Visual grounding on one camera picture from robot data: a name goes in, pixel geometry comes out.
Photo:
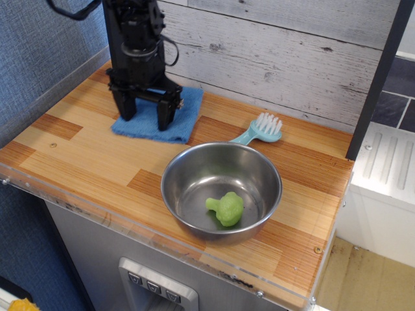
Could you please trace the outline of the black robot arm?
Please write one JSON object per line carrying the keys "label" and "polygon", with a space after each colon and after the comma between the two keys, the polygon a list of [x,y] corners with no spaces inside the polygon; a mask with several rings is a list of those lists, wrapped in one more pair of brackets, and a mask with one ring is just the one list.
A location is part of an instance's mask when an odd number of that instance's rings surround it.
{"label": "black robot arm", "polygon": [[164,131],[182,105],[182,87],[167,78],[162,34],[164,14],[156,1],[103,3],[112,68],[109,88],[121,117],[129,121],[137,112],[136,99],[157,105],[158,128]]}

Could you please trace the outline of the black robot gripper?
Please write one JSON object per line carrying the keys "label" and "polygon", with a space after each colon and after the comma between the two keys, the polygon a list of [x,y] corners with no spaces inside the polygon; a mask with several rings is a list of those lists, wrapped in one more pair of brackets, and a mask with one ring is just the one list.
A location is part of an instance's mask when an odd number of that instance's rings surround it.
{"label": "black robot gripper", "polygon": [[158,129],[165,131],[183,100],[182,87],[165,74],[168,64],[164,46],[157,45],[153,51],[139,51],[128,50],[123,45],[122,50],[128,56],[128,79],[119,78],[113,68],[106,70],[120,116],[125,121],[131,120],[137,112],[136,99],[148,100],[157,104]]}

